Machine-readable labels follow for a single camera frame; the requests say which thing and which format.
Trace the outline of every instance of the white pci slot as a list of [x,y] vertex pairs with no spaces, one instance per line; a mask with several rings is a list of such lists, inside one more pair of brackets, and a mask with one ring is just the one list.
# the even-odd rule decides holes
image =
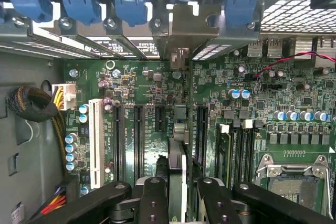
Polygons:
[[104,184],[104,124],[102,99],[89,100],[91,188]]

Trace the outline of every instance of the red wire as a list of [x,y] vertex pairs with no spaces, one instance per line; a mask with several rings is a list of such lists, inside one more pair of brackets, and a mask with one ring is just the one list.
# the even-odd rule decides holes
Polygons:
[[321,58],[324,58],[324,59],[331,60],[332,62],[336,62],[336,59],[333,59],[333,58],[331,58],[331,57],[328,56],[328,55],[318,55],[318,54],[315,53],[315,52],[300,52],[300,53],[298,53],[298,54],[296,54],[296,55],[292,55],[292,56],[289,56],[289,57],[287,57],[287,58],[283,58],[283,59],[277,60],[275,63],[270,64],[270,65],[268,65],[267,67],[264,67],[260,72],[258,72],[257,74],[255,74],[254,77],[255,77],[255,78],[260,77],[260,75],[262,74],[262,72],[264,72],[264,71],[270,69],[271,67],[273,67],[273,66],[276,65],[276,64],[279,64],[279,63],[284,62],[284,61],[287,61],[287,60],[291,60],[291,59],[293,59],[293,58],[296,57],[296,56],[302,56],[302,55],[312,55],[312,56],[314,56],[314,57],[318,56],[318,57],[321,57]]
[[54,209],[55,207],[58,207],[58,203],[65,200],[65,196],[60,197],[58,200],[56,200],[53,204],[47,206],[44,208],[41,213],[44,214],[44,212],[48,211],[50,208]]

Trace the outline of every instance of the power connector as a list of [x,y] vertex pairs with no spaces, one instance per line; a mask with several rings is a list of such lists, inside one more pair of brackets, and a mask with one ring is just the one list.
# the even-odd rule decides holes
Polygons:
[[60,98],[60,101],[63,102],[61,108],[58,110],[70,110],[76,108],[76,84],[53,84],[52,85],[52,92],[54,93],[55,89],[59,88],[62,89],[63,95]]

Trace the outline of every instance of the ventilation grille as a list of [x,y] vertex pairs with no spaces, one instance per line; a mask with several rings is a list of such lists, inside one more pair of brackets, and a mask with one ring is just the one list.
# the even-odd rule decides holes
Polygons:
[[279,0],[264,12],[261,32],[336,33],[336,9],[310,8],[310,0]]

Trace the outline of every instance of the green circuit board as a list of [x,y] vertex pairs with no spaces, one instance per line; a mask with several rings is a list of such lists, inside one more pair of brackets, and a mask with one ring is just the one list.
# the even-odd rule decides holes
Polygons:
[[[115,61],[115,69],[120,70],[120,76],[114,78],[112,70],[106,68],[106,61],[102,60],[68,60],[65,61],[66,83],[76,84],[77,108],[66,112],[67,133],[79,133],[83,124],[79,122],[78,106],[87,104],[91,99],[103,99],[113,96],[116,104],[123,106],[123,134],[125,159],[124,180],[134,185],[138,178],[134,175],[135,142],[134,142],[134,113],[137,105],[143,106],[144,113],[144,163],[143,176],[154,176],[156,161],[160,155],[168,157],[167,140],[173,137],[174,105],[187,104],[192,108],[193,157],[200,165],[204,176],[221,178],[228,187],[236,180],[250,180],[256,183],[256,171],[264,155],[270,155],[275,164],[313,164],[320,155],[327,159],[330,172],[331,196],[335,178],[336,163],[336,124],[332,122],[335,116],[336,93],[334,82],[336,74],[333,71],[327,76],[316,76],[313,68],[295,68],[293,61],[285,62],[275,67],[283,71],[281,78],[261,77],[259,80],[250,78],[249,74],[257,73],[262,67],[274,62],[273,59],[225,56],[204,62],[194,62],[192,71],[180,72],[170,69],[168,61]],[[244,67],[239,73],[237,68]],[[69,77],[69,70],[77,69],[79,77]],[[188,82],[188,75],[192,73],[192,82]],[[98,82],[105,80],[109,86],[98,88]],[[306,83],[310,86],[307,91],[300,91],[298,85]],[[233,99],[229,91],[248,90],[248,99]],[[192,96],[193,104],[188,104],[188,96]],[[163,108],[164,128],[157,129],[156,108]],[[274,112],[302,111],[314,114],[317,111],[329,115],[325,122],[312,120],[310,122],[276,120]],[[112,161],[116,155],[115,128],[113,113],[105,112],[104,118],[104,162]],[[230,143],[225,142],[223,166],[224,176],[215,172],[216,143],[218,142],[218,125],[233,125],[244,120],[258,121],[260,126],[256,130],[234,133]],[[206,122],[206,133],[200,134],[201,122]],[[90,144],[88,135],[79,135],[77,168],[72,171],[89,176]],[[105,175],[105,181],[117,180],[118,171],[115,169]],[[309,202],[306,206],[318,212],[326,213],[326,184],[325,178],[312,179],[311,176],[283,173],[275,178],[263,178],[260,186],[281,194],[293,201]],[[315,197],[309,198],[303,192],[296,192],[297,187],[313,188]]]

